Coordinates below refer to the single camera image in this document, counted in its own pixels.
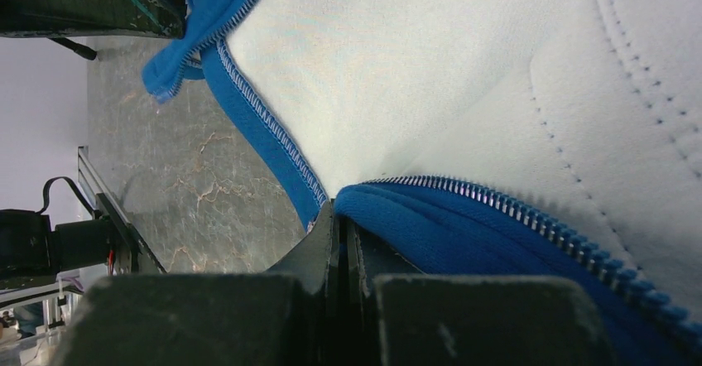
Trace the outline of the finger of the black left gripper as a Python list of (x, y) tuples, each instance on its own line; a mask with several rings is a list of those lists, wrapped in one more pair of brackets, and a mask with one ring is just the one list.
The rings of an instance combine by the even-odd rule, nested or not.
[(1, 35), (179, 39), (185, 14), (185, 0), (1, 0)]

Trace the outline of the blue zip-up jacket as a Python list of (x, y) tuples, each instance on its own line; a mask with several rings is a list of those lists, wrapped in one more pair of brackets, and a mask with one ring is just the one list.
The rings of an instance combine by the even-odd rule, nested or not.
[(429, 275), (550, 276), (616, 365), (701, 362), (701, 0), (187, 0), (145, 65), (202, 79), (307, 234), (346, 224)]

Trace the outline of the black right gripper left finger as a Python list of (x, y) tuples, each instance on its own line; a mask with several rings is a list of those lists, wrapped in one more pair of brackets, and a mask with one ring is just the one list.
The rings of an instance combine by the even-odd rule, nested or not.
[(106, 277), (80, 301), (54, 365), (337, 365), (338, 235), (312, 230), (259, 273)]

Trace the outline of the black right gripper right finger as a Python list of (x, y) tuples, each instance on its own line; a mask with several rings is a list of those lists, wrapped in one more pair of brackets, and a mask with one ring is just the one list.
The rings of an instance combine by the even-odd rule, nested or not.
[(615, 365), (598, 310), (550, 276), (429, 275), (346, 224), (357, 365)]

